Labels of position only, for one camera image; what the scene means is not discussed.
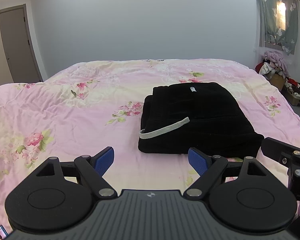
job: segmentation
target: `blue gripper pad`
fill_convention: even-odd
[[[107,147],[105,152],[96,160],[94,169],[100,175],[106,173],[114,161],[114,150],[112,147]]]
[[[188,151],[188,161],[200,176],[204,174],[209,168],[206,159],[199,155],[192,148],[190,148]]]

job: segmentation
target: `pink floral comforter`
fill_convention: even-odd
[[[221,59],[94,61],[75,64],[46,82],[0,86],[0,224],[9,192],[49,156],[72,161],[115,151],[104,178],[120,193],[132,189],[180,189],[198,174],[187,155],[138,151],[144,98],[156,86],[217,82],[238,101],[255,131],[300,147],[300,118],[277,88],[237,62]],[[217,101],[211,108],[222,107]],[[258,160],[287,185],[286,168]]]

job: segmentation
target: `black pants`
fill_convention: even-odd
[[[214,82],[155,87],[145,99],[141,130],[149,133],[186,117],[190,122],[175,130],[139,138],[139,150],[187,154],[190,147],[196,147],[207,155],[256,157],[264,139],[254,131],[230,92]]]

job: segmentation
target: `door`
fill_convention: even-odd
[[[42,80],[26,19],[25,5],[0,11],[3,48],[15,83],[37,83]]]

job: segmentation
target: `green curtain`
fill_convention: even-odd
[[[258,3],[261,42],[277,44],[289,55],[294,51],[298,39],[298,0],[258,0]],[[282,17],[284,6],[285,23]]]

